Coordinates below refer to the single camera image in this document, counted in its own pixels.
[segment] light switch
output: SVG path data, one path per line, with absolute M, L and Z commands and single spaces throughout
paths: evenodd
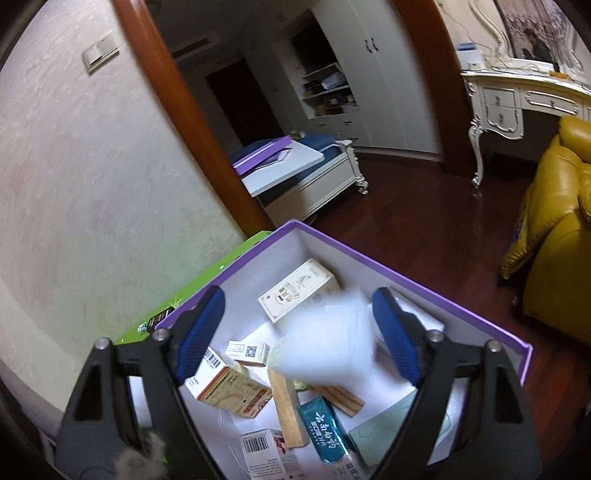
M 89 74 L 119 53 L 115 38 L 109 33 L 89 49 L 82 52 L 82 60 Z

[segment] wooden block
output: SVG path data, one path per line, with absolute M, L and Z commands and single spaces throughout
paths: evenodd
M 310 436 L 297 411 L 300 399 L 297 396 L 293 380 L 282 377 L 272 368 L 267 368 L 267 373 L 285 445 L 289 448 L 305 447 L 310 443 Z
M 312 387 L 335 407 L 344 411 L 349 417 L 355 417 L 365 402 L 343 387 Z

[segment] dark door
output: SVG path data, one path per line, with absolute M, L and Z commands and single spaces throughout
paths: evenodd
M 218 70 L 206 79 L 242 145 L 283 136 L 245 60 Z

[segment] metal bolt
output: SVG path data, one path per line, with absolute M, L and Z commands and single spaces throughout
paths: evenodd
M 152 338 L 154 340 L 158 340 L 159 342 L 163 342 L 170 336 L 170 332 L 166 328 L 159 328 L 155 330 L 152 334 Z
M 104 350 L 105 348 L 107 348 L 109 345 L 111 344 L 111 341 L 108 338 L 99 338 L 96 342 L 95 342 L 95 348 L 97 350 Z
M 444 338 L 445 335 L 443 335 L 439 330 L 429 330 L 427 332 L 427 340 L 430 342 L 439 343 L 442 342 Z
M 499 340 L 488 340 L 486 343 L 486 348 L 488 348 L 491 352 L 497 353 L 503 351 L 503 344 L 500 343 Z

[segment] open storage box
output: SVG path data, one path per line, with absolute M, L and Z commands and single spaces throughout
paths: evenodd
M 368 303 L 378 287 L 391 287 L 400 292 L 443 322 L 446 325 L 445 333 L 451 340 L 472 345 L 484 345 L 490 338 L 500 340 L 505 345 L 521 382 L 524 382 L 533 352 L 531 345 L 297 221 L 283 225 L 210 282 L 209 285 L 219 285 L 226 295 L 226 310 L 213 337 L 211 343 L 213 349 L 224 353 L 230 340 L 242 340 L 246 337 L 264 341 L 272 346 L 280 334 L 274 330 L 274 325 L 258 303 L 258 297 L 309 258 L 315 258 L 330 270 L 343 289 L 361 288 Z M 173 325 L 180 313 L 193 308 L 198 303 L 209 285 L 170 314 L 158 327 Z M 368 373 L 368 378 L 363 385 L 359 385 L 356 389 L 350 388 L 354 394 L 365 400 L 365 406 L 352 418 L 336 409 L 346 432 L 377 416 L 413 390 L 410 383 L 399 376 L 387 354 L 378 351 L 377 355 L 378 366 L 373 372 Z M 250 367 L 249 369 L 263 381 L 268 381 L 265 368 Z M 432 462 L 443 459 L 449 454 L 462 411 L 465 389 L 466 380 L 456 380 L 447 410 L 452 428 L 436 446 L 431 457 Z M 280 429 L 273 401 L 271 400 L 256 418 L 246 419 L 195 400 L 185 386 L 180 390 L 197 430 L 227 479 L 248 480 L 250 477 L 242 456 L 239 436 L 261 429 Z M 303 392 L 300 393 L 300 401 L 304 403 L 315 396 L 317 394 L 314 392 Z M 137 406 L 140 423 L 142 423 L 141 410 Z M 293 452 L 298 457 L 306 478 L 310 480 L 326 478 L 322 462 L 312 443 L 304 448 L 294 449 Z

